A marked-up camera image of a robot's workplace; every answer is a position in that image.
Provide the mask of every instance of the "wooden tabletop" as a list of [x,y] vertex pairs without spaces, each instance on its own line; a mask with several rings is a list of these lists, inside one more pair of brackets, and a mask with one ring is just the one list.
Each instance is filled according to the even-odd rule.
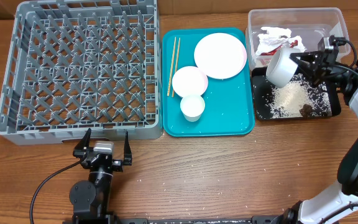
[[[343,11],[358,50],[358,11]],[[162,16],[172,29],[238,27],[247,14]],[[0,21],[0,95],[13,21]],[[344,62],[350,63],[351,56]],[[109,209],[121,218],[244,218],[279,215],[336,180],[340,161],[358,137],[358,120],[342,102],[334,118],[257,121],[246,136],[131,141],[133,166],[113,178]],[[28,223],[30,200],[52,172],[76,159],[76,142],[16,146],[0,136],[0,223]],[[123,142],[116,142],[122,157]],[[35,223],[70,219],[71,186],[88,171],[72,168],[47,182],[35,203]],[[343,219],[358,223],[358,212]]]

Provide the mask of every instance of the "black tray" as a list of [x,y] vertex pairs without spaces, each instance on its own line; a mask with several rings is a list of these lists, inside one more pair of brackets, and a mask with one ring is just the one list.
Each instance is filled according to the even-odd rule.
[[[333,83],[326,84],[328,92],[328,98],[331,105],[332,115],[323,114],[321,116],[312,116],[304,118],[292,117],[292,118],[273,118],[273,114],[270,112],[270,107],[266,104],[266,99],[273,100],[272,91],[275,88],[273,84],[267,82],[266,79],[267,68],[255,68],[251,73],[252,84],[252,97],[254,98],[255,114],[258,120],[280,120],[280,119],[315,119],[315,118],[328,118],[331,116],[337,116],[341,113],[341,104],[339,102],[338,95],[336,93],[336,86]],[[315,109],[313,112],[319,114],[321,110]]]

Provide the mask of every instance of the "wooden table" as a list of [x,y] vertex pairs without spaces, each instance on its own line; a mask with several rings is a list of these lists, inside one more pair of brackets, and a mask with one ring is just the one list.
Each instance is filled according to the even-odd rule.
[[[358,11],[343,11],[358,50]],[[12,21],[0,21],[0,94]],[[162,34],[172,29],[238,27],[247,14],[162,16]],[[351,56],[345,59],[350,63]],[[243,218],[281,214],[298,200],[336,180],[340,161],[358,137],[358,120],[342,104],[335,118],[256,122],[246,136],[131,141],[133,166],[113,179],[110,210],[121,218]],[[0,136],[0,223],[28,223],[29,205],[41,181],[76,161],[76,142],[16,146]],[[116,143],[117,158],[123,142]],[[70,219],[71,186],[88,178],[75,167],[45,184],[35,203],[36,223]],[[358,212],[343,223],[358,223]]]

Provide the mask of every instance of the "held white cup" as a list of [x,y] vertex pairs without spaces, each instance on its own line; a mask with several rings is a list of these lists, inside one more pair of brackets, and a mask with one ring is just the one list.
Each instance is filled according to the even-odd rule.
[[290,59],[290,54],[299,52],[298,49],[279,49],[267,66],[266,79],[275,86],[283,88],[291,80],[298,68],[298,65]]
[[180,110],[186,120],[195,122],[199,120],[205,109],[204,99],[199,95],[189,95],[181,99]]

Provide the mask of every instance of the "chopstick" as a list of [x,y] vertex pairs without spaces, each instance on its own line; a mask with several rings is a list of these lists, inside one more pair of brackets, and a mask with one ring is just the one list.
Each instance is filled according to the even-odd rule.
[[175,41],[173,43],[173,50],[172,50],[172,60],[171,60],[171,72],[169,73],[169,81],[168,81],[168,92],[167,96],[169,96],[171,92],[171,82],[172,82],[172,70],[173,70],[173,59],[175,59],[175,48],[177,45],[177,37],[175,37]]
[[[178,41],[177,61],[175,62],[175,73],[178,70],[179,49],[180,49],[180,37],[179,37],[179,41]],[[172,88],[172,97],[174,96],[174,94],[175,94],[175,90],[173,90],[173,88]]]

